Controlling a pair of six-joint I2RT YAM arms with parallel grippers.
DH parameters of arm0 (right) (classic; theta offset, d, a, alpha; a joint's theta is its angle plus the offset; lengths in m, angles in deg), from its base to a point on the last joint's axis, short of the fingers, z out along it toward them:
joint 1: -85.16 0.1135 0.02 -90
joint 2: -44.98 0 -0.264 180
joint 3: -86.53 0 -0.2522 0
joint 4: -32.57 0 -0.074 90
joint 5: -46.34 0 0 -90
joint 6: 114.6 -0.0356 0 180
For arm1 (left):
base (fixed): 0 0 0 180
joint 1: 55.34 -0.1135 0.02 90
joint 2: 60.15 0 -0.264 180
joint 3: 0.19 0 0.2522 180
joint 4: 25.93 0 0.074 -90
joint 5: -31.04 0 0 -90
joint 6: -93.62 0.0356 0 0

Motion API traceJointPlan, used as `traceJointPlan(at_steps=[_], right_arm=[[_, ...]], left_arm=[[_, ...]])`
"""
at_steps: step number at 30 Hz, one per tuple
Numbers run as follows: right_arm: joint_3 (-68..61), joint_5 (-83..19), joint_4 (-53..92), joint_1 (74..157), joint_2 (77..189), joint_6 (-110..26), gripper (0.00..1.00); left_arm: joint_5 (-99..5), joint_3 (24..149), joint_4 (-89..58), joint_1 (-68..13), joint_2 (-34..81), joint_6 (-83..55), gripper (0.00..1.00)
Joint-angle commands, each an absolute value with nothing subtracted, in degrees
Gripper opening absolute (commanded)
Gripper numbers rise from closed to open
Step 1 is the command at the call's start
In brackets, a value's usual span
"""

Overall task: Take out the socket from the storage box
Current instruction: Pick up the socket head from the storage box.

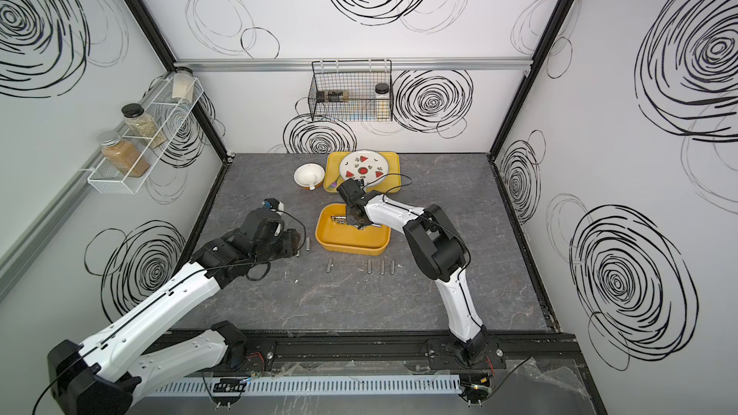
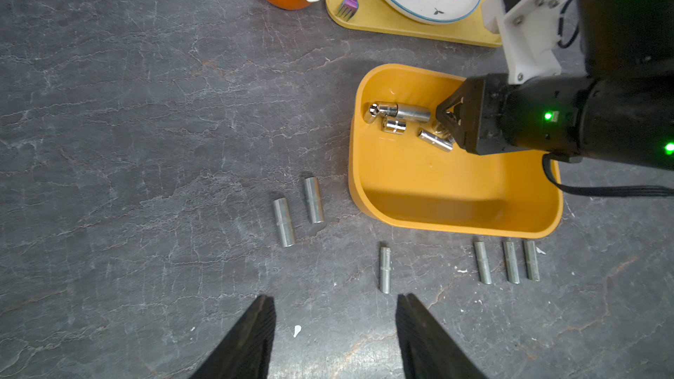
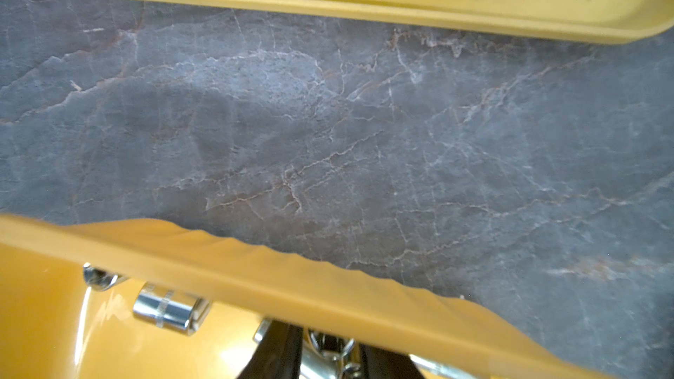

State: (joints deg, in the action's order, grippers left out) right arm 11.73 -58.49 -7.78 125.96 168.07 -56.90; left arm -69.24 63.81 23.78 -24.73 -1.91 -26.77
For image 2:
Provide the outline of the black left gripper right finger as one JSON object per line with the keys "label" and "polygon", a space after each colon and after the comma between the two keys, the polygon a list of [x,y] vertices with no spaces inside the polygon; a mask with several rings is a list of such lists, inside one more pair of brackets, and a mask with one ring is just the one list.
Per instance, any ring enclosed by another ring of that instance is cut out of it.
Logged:
{"label": "black left gripper right finger", "polygon": [[406,378],[486,379],[414,294],[398,295],[395,320]]}

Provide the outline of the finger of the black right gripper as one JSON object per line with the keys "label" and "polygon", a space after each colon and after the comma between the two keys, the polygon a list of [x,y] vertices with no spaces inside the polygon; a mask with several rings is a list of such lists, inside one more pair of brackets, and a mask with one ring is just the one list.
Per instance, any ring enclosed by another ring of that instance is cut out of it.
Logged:
{"label": "finger of the black right gripper", "polygon": [[435,109],[435,119],[444,127],[458,147],[465,147],[462,128],[463,97],[469,91],[470,81],[464,81]]}

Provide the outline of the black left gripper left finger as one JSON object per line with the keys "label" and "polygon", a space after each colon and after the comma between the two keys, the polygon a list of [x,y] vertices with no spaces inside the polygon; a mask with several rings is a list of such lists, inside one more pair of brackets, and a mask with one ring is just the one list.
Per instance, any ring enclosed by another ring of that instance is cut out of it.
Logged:
{"label": "black left gripper left finger", "polygon": [[191,378],[267,378],[276,321],[274,298],[258,296]]}

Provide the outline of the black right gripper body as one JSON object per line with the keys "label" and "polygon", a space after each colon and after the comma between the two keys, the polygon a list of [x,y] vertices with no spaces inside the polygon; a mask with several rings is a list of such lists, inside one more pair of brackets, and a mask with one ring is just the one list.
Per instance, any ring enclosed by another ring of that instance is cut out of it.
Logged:
{"label": "black right gripper body", "polygon": [[507,74],[471,77],[463,85],[463,148],[476,155],[505,154],[507,143],[500,119],[511,92]]}

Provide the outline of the thin chrome socket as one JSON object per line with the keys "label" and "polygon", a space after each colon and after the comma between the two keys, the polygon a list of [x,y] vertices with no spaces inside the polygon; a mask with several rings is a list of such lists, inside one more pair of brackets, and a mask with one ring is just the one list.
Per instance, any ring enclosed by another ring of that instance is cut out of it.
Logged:
{"label": "thin chrome socket", "polygon": [[391,249],[381,246],[379,254],[379,289],[384,294],[391,293]]}
{"label": "thin chrome socket", "polygon": [[483,284],[491,285],[493,283],[493,279],[491,279],[491,269],[485,243],[482,240],[476,240],[474,242],[474,249],[480,281]]}

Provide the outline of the chrome socket slim angled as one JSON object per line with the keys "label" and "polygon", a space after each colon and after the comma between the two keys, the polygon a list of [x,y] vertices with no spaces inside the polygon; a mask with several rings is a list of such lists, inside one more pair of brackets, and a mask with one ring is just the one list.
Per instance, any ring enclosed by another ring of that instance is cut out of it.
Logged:
{"label": "chrome socket slim angled", "polygon": [[519,274],[515,243],[512,240],[505,240],[503,242],[503,249],[506,263],[505,269],[507,270],[507,280],[512,284],[520,284],[521,279]]}

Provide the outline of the chrome socket slim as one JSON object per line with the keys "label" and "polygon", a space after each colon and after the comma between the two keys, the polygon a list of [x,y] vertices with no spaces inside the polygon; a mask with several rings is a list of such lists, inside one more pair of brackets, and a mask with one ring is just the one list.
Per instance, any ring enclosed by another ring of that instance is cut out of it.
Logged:
{"label": "chrome socket slim", "polygon": [[540,282],[541,275],[537,260],[537,246],[533,240],[524,241],[525,260],[527,265],[528,278],[534,282]]}

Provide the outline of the chrome socket tall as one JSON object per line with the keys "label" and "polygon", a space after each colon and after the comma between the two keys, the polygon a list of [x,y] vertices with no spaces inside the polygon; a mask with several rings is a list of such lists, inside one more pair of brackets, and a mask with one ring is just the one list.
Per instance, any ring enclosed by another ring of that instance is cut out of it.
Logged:
{"label": "chrome socket tall", "polygon": [[308,215],[313,225],[325,222],[325,214],[321,200],[321,190],[319,189],[319,180],[317,177],[307,177],[304,179],[305,201]]}

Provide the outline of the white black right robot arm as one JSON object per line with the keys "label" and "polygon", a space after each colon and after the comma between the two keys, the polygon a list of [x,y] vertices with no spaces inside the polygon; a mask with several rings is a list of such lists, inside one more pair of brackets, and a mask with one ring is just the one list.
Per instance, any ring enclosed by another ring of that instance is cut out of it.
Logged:
{"label": "white black right robot arm", "polygon": [[482,13],[508,70],[436,107],[458,147],[672,169],[673,0],[484,0]]}

